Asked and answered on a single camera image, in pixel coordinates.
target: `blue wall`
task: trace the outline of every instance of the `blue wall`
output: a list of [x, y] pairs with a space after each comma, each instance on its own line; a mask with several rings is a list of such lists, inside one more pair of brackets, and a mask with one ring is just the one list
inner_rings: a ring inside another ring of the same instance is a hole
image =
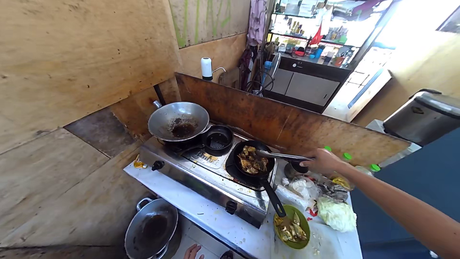
[[[460, 221], [459, 147], [460, 128], [387, 166], [375, 176]], [[395, 251], [397, 247], [399, 250], [404, 250], [404, 247], [411, 251], [417, 250], [414, 250], [415, 247], [426, 250], [361, 191], [352, 191], [351, 201], [358, 216], [357, 228], [363, 250], [383, 247], [387, 251], [391, 247]]]

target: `cabbage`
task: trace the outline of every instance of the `cabbage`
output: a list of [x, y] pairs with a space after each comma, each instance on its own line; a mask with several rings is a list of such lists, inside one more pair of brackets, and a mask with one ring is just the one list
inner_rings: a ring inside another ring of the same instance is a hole
[[356, 228], [356, 214], [350, 205], [336, 203], [331, 198], [318, 199], [318, 216], [331, 228], [340, 232], [352, 231]]

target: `black knob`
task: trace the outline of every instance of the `black knob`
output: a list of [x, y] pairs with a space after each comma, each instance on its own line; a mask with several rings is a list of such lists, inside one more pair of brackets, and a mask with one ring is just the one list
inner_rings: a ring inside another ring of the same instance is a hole
[[159, 170], [165, 166], [165, 162], [163, 161], [155, 161], [152, 166], [152, 171]]
[[235, 214], [236, 207], [238, 204], [232, 200], [227, 202], [227, 205], [225, 206], [225, 211], [230, 213], [231, 215]]

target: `small black pan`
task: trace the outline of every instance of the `small black pan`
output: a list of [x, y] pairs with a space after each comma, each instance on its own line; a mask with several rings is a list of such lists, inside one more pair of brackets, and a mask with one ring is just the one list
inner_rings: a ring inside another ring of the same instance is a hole
[[233, 146], [233, 131], [224, 125], [214, 125], [208, 131], [199, 136], [200, 140], [194, 146], [181, 150], [183, 154], [195, 148], [204, 148], [204, 151], [212, 156], [227, 154]]
[[275, 211], [278, 214], [278, 216], [281, 218], [285, 217], [286, 212], [284, 211], [283, 204], [281, 203], [280, 199], [275, 194], [275, 191], [273, 190], [270, 183], [268, 182], [268, 175], [273, 170], [273, 167], [275, 167], [275, 159], [267, 158], [268, 159], [267, 171], [259, 171], [259, 173], [254, 174], [254, 175], [250, 174], [243, 170], [241, 166], [240, 158], [238, 157], [239, 153], [243, 151], [244, 146], [255, 147], [258, 150], [266, 150], [266, 151], [270, 151], [270, 149], [260, 141], [256, 141], [256, 140], [242, 141], [238, 143], [235, 146], [235, 148], [233, 148], [233, 159], [235, 161], [236, 167], [241, 173], [243, 173], [245, 176], [257, 178], [259, 180], [260, 184], [264, 187], [265, 191], [267, 191], [268, 197], [270, 198], [270, 202], [275, 208]]

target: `cooked food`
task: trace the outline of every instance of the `cooked food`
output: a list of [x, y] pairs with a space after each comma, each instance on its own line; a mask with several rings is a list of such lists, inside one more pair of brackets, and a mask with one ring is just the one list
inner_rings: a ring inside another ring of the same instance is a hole
[[280, 236], [283, 241], [300, 242], [307, 240], [307, 234], [300, 227], [300, 218], [297, 213], [294, 213], [292, 221], [290, 219], [280, 218], [275, 215], [275, 227], [280, 231]]
[[267, 172], [268, 159], [259, 157], [255, 147], [244, 146], [238, 154], [243, 170], [250, 174], [257, 174], [260, 171]]

